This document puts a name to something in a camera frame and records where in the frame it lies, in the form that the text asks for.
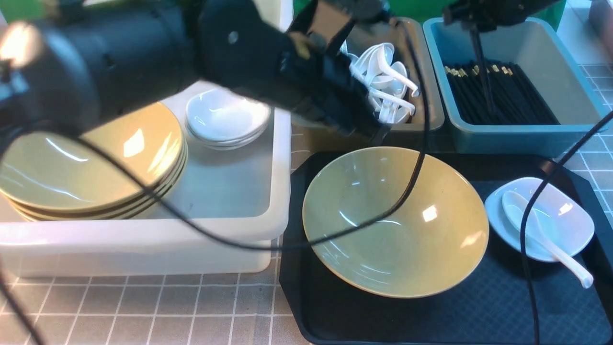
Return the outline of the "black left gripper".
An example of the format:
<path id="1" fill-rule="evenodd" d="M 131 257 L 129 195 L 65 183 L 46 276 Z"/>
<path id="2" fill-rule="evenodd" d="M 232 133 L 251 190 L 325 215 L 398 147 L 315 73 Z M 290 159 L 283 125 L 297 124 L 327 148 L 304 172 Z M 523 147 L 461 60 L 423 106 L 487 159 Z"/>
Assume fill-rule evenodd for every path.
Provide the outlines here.
<path id="1" fill-rule="evenodd" d="M 324 9 L 324 3 L 311 0 L 285 32 L 270 103 L 342 135 L 381 144 L 390 127 L 377 120 L 366 86 L 351 72 L 350 59 L 340 52 L 354 20 L 328 42 L 316 42 L 310 35 L 319 9 Z"/>

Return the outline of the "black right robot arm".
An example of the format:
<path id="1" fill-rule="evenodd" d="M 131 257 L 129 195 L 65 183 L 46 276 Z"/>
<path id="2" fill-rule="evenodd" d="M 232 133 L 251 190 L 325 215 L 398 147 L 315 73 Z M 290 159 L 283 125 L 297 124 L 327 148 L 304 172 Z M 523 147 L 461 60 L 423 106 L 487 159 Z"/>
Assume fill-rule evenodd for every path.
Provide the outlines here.
<path id="1" fill-rule="evenodd" d="M 456 0 L 443 8 L 445 24 L 512 26 L 557 3 L 557 0 Z"/>

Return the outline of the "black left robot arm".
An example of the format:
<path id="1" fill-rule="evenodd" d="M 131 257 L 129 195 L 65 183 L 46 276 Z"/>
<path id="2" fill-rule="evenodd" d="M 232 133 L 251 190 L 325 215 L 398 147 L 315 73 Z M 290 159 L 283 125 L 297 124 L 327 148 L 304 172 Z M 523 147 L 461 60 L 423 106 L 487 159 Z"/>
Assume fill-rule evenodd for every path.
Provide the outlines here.
<path id="1" fill-rule="evenodd" d="M 380 144 L 390 132 L 337 46 L 306 36 L 319 2 L 286 31 L 251 0 L 46 2 L 1 37 L 1 132 L 42 122 L 82 135 L 207 81 Z"/>

